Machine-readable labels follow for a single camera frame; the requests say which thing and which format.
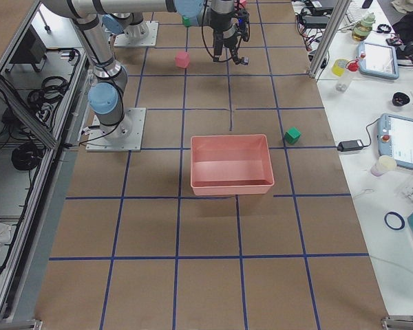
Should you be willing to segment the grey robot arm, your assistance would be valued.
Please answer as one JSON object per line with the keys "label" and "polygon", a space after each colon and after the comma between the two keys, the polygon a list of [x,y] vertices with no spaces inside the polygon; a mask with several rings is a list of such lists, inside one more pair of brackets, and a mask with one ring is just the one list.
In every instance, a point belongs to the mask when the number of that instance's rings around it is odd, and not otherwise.
{"label": "grey robot arm", "polygon": [[189,19],[202,13],[200,26],[213,30],[213,60],[218,61],[222,48],[226,47],[233,61],[240,61],[234,1],[44,1],[43,5],[74,25],[96,77],[96,84],[89,90],[89,105],[98,118],[102,136],[110,140],[129,136],[132,121],[123,105],[127,72],[107,42],[100,23],[102,18],[112,19],[125,30],[130,25],[141,25],[145,12],[177,12]]}
{"label": "grey robot arm", "polygon": [[[236,65],[248,65],[249,59],[238,54],[241,43],[249,41],[251,37],[249,13],[244,7],[234,5],[229,13],[222,14],[204,3],[197,15],[183,15],[182,24],[187,28],[208,26],[213,30],[213,44],[210,47],[205,41],[205,33],[201,32],[201,35],[203,46],[214,62],[233,61]],[[150,22],[144,21],[141,13],[105,14],[103,25],[111,34],[123,35],[130,43],[149,36]]]}

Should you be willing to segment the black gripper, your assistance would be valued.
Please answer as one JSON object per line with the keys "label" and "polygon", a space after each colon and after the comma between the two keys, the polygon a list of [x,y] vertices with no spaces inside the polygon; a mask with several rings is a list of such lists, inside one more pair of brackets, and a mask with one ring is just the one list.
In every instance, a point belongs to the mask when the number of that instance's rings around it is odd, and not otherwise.
{"label": "black gripper", "polygon": [[[230,49],[231,59],[235,64],[240,63],[238,56],[238,48],[240,43],[245,41],[245,25],[241,28],[240,25],[230,25],[223,31],[224,46]],[[222,55],[222,34],[213,33],[213,60],[219,61]]]}
{"label": "black gripper", "polygon": [[231,28],[234,13],[233,0],[212,0],[210,5],[210,24],[214,32],[224,33]]}

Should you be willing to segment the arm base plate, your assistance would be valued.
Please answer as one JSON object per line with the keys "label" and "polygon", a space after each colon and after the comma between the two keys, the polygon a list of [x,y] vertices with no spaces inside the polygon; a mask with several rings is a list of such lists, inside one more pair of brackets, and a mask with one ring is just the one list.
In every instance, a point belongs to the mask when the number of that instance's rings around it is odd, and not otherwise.
{"label": "arm base plate", "polygon": [[129,25],[123,34],[114,41],[117,48],[155,47],[159,22],[143,21],[137,25]]}
{"label": "arm base plate", "polygon": [[116,130],[110,132],[106,126],[92,130],[90,142],[86,143],[87,152],[140,152],[145,127],[147,110],[141,108],[125,108],[125,117]]}

